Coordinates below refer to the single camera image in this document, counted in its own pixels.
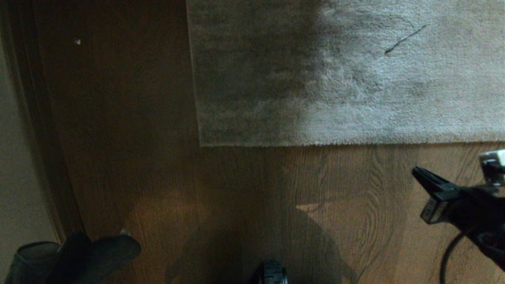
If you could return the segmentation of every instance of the wall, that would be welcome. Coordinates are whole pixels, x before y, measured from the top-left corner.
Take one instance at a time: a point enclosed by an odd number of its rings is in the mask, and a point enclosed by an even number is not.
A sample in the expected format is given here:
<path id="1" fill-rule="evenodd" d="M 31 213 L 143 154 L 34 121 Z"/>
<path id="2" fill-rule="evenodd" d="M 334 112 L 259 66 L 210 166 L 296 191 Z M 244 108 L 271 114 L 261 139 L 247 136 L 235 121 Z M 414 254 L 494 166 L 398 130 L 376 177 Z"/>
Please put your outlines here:
<path id="1" fill-rule="evenodd" d="M 26 243 L 55 241 L 23 131 L 0 38 L 0 281 L 15 250 Z"/>

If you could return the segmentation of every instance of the carpet fiber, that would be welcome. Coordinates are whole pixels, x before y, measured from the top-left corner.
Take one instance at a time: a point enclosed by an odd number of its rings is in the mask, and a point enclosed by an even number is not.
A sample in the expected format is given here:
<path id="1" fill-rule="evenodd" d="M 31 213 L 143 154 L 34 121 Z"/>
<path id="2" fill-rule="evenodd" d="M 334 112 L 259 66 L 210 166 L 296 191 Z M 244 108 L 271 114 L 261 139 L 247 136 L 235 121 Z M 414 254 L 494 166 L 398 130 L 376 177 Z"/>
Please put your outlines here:
<path id="1" fill-rule="evenodd" d="M 202 146 L 505 139 L 502 0 L 187 5 Z"/>

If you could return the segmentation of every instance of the wooden floor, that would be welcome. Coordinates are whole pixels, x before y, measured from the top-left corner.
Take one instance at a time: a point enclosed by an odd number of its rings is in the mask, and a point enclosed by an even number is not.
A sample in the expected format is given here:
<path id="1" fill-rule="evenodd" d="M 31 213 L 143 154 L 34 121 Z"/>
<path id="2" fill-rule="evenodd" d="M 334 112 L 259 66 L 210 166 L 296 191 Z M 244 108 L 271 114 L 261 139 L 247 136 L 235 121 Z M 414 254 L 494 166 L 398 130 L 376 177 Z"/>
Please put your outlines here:
<path id="1" fill-rule="evenodd" d="M 246 283 L 272 257 L 293 284 L 436 283 L 457 230 L 421 220 L 411 168 L 475 184 L 477 155 L 505 148 L 199 148 L 184 0 L 34 10 L 86 231 L 142 245 L 110 283 Z M 467 240 L 449 262 L 447 283 L 504 281 Z"/>

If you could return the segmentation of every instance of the black cable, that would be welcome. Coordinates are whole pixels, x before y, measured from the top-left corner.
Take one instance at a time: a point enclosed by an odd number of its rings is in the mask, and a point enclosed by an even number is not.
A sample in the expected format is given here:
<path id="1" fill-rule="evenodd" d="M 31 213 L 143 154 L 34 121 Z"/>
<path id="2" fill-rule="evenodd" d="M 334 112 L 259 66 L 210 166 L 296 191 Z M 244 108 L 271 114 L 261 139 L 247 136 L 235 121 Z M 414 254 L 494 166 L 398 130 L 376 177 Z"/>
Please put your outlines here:
<path id="1" fill-rule="evenodd" d="M 456 245 L 461 241 L 461 239 L 465 236 L 465 233 L 460 232 L 453 240 L 450 242 L 447 249 L 445 249 L 445 253 L 443 254 L 442 262 L 440 264 L 440 284 L 445 284 L 445 271 L 447 270 L 447 262 L 449 260 L 449 256 L 456 247 Z"/>

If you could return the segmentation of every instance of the carpet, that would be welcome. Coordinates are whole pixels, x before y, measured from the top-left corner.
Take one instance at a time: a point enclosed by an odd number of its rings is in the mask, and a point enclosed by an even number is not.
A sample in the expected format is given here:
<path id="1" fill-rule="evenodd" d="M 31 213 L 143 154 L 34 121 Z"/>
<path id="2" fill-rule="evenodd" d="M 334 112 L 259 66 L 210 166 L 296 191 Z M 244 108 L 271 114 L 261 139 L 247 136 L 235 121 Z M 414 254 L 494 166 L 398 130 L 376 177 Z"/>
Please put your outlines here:
<path id="1" fill-rule="evenodd" d="M 187 0 L 200 145 L 504 140 L 504 3 Z"/>

